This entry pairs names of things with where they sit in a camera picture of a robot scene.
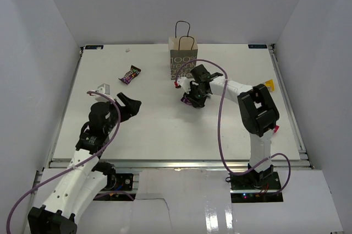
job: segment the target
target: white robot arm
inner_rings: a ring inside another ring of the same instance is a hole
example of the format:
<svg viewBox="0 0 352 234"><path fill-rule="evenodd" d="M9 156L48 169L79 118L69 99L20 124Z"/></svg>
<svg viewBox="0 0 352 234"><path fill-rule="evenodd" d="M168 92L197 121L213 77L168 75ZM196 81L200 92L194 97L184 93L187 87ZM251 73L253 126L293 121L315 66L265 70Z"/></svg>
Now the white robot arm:
<svg viewBox="0 0 352 234"><path fill-rule="evenodd" d="M182 101L194 107L204 107L209 95L222 95L226 79L222 74L210 74L203 65L191 70L194 80L178 78L177 88L184 89ZM279 113L264 85L250 86L227 81L225 98L239 105L244 126L250 133L251 156L249 167L270 157L271 138ZM271 160L254 169L254 178L259 182L273 172Z"/></svg>
<svg viewBox="0 0 352 234"><path fill-rule="evenodd" d="M32 234L75 234L83 212L99 191L111 183L112 176L116 175L113 165L99 162L100 156L92 156L103 150L118 120L124 122L138 113L141 102L119 93L117 96L124 104L121 106L110 97L109 86L106 84L99 86L96 92L110 99L107 101L96 96L98 102L91 106L89 121L82 126L73 158L67 167L73 169L61 178L42 207L31 208L28 222ZM78 166L88 158L91 159Z"/></svg>

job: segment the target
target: white tabletop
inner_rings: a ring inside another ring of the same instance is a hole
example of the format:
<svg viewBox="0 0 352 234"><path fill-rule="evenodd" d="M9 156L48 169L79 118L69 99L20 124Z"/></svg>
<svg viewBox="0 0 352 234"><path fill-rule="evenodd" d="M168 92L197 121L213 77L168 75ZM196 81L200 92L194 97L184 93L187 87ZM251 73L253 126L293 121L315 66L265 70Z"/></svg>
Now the white tabletop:
<svg viewBox="0 0 352 234"><path fill-rule="evenodd" d="M272 153L284 153L299 160L294 138L268 49L247 45L199 44L198 58L222 66L229 77L248 85L273 79L271 93L280 113L278 133L272 138ZM134 65L142 71L129 85L118 78ZM219 71L210 64L211 72ZM182 90L170 79L168 45L104 45L102 50L85 50L76 75L67 111L53 155L71 159L80 129L88 120L94 98L86 92L106 83L113 97L123 92L142 101L137 116L120 126L115 141L104 152L109 160L220 160L217 144L219 96L212 96L204 108L180 102ZM238 105L225 100L222 113L222 144L227 160L250 158L249 134L244 128Z"/></svg>

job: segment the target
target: candy wrapper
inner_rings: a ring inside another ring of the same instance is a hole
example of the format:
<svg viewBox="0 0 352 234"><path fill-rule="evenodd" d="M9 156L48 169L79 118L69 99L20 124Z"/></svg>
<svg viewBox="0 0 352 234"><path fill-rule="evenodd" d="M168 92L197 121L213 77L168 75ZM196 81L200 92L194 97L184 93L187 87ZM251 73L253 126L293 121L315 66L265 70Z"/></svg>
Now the candy wrapper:
<svg viewBox="0 0 352 234"><path fill-rule="evenodd" d="M136 78L138 74L140 74L140 72L141 69L131 65L130 71L128 71L122 78L119 78L119 80L122 81L124 84L129 84L133 78Z"/></svg>
<svg viewBox="0 0 352 234"><path fill-rule="evenodd" d="M181 102L183 102L183 103L185 103L186 105L189 105L189 106L192 105L191 101L189 101L189 100L188 100L187 98L185 98L185 97L182 97L182 98L181 98Z"/></svg>

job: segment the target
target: paper bag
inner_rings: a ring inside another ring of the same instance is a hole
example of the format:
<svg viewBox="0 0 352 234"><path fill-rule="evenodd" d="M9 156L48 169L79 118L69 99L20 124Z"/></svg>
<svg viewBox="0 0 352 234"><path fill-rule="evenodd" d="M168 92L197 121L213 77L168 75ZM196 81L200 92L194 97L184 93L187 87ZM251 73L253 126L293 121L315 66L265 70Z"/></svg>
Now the paper bag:
<svg viewBox="0 0 352 234"><path fill-rule="evenodd" d="M175 26L175 37L169 37L169 54L170 54L170 74L171 79L175 80L177 71L181 66L188 62L193 61L185 65L178 74L178 77L192 78L191 70L196 66L196 59L198 55L198 45L194 37L189 36L190 24L188 33L186 36L177 37L177 24Z"/></svg>

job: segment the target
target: cable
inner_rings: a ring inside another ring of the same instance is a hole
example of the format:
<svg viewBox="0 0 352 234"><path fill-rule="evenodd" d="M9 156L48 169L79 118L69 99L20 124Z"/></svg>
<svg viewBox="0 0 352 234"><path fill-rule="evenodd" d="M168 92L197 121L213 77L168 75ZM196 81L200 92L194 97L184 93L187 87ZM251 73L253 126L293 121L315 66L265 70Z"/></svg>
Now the cable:
<svg viewBox="0 0 352 234"><path fill-rule="evenodd" d="M256 193L255 196L256 196L256 197L259 197L260 194L263 192L263 190L264 190L264 188L262 188L259 193Z"/></svg>
<svg viewBox="0 0 352 234"><path fill-rule="evenodd" d="M122 188L123 184L121 184L118 188L116 188L114 191L119 191Z"/></svg>
<svg viewBox="0 0 352 234"><path fill-rule="evenodd" d="M134 201L134 198L132 197L132 195L130 195L129 193L125 192L125 191L111 191L111 192L106 192L100 195L97 195L93 200L96 200L98 198L104 197L105 195L108 194L125 194L127 195L132 201Z"/></svg>
<svg viewBox="0 0 352 234"><path fill-rule="evenodd" d="M97 151L97 153L93 154L92 156L90 156L89 158L87 158L86 160L80 162L79 164L76 165L76 167L79 167L79 166L82 166L83 164L89 162L90 160L92 160L94 157L97 157L97 156L100 156L104 151L105 149L110 145L110 143L114 140L116 134L117 134L117 131L120 127L120 120L121 120L121 112L120 112L120 109L118 108L118 106L116 105L115 101L112 100L110 97L104 95L104 94L100 94L99 92L95 92L95 91L88 91L87 94L89 95L100 95L102 97L104 97L105 99L107 99L109 102L111 102L113 104L113 106L116 108L117 110L117 115L118 115L118 119L117 119L117 124L116 124L116 129L115 129L115 132L113 133L113 135L111 136L111 139L99 150ZM33 193L35 190L37 190L38 188L42 187L43 185L47 184L48 182L51 182L52 180L55 180L56 178L60 177L60 176L63 176L65 175L66 173L72 171L74 168L71 167L61 173L58 173L57 175L49 178L48 180L42 182L42 183L39 183L38 185L34 186L32 189L30 189L28 192L26 192L24 195L22 195L18 200L17 202L13 205L13 207L11 208L10 210L10 213L7 217L7 221L6 221L6 233L7 234L11 234L11 230L10 230L10 223L11 223L11 218L12 218L12 215L13 213L15 212L15 209L17 208L17 206L22 202L23 199L25 199L29 194Z"/></svg>
<svg viewBox="0 0 352 234"><path fill-rule="evenodd" d="M114 184L113 184L110 188L108 188L108 189L104 188L103 190L107 190L107 191L108 191L108 190L111 190L112 188L115 187L116 183L117 183L117 179L116 179L116 176L115 176L115 182L114 182Z"/></svg>
<svg viewBox="0 0 352 234"><path fill-rule="evenodd" d="M267 183L265 191L263 193L261 193L260 195L265 195L268 192L268 190L269 190L269 184Z"/></svg>
<svg viewBox="0 0 352 234"><path fill-rule="evenodd" d="M281 155L283 156L286 160L287 160L287 163L288 163L288 176L287 176L287 180L284 184L284 186L277 192L273 193L273 194L278 194L280 193L283 189L285 189L285 187L287 186L289 180L290 180L290 177L291 177L291 163L290 163L290 160L287 158L286 155L284 155L283 153L275 153L273 154L272 156L270 157L267 157L267 158L264 158L263 160L261 160L260 162L258 162L256 165L254 165L253 167L251 167L250 169L244 171L244 172L233 172L231 171L231 169L227 166L226 164L226 161L225 161L225 158L224 158L224 154L222 152L222 145L221 145L221 113L222 113L222 106L223 106L223 103L224 103L224 99L225 99L225 94L226 94L226 87L227 87L227 82L228 82L228 76L227 76L227 73L226 71L220 67L219 65L217 65L216 63L214 62L211 62L211 61L208 61L206 59L196 59L196 60L192 60L192 61L188 61L186 63L184 63L176 72L176 75L175 75L175 82L177 82L177 76L179 74L179 72L181 71L181 69L187 65L188 63L191 63L191 62L194 62L194 61L199 61L199 62L207 62L207 63L210 63L212 65L214 65L215 67L219 68L223 73L224 73L224 76L225 76L225 83L224 83L224 89L222 91L222 95L221 95L221 99L220 99L220 106L219 106L219 113L218 113L218 128L217 128L217 134L218 134L218 145L219 145L219 153L220 153L220 158L221 158L221 161L225 167L225 169L231 174L231 175L235 175L235 176L241 176L241 175L246 175L247 173L253 171L256 167L258 167L259 165L261 165L262 163L266 162L267 160L271 159L271 158L274 158L278 155Z"/></svg>

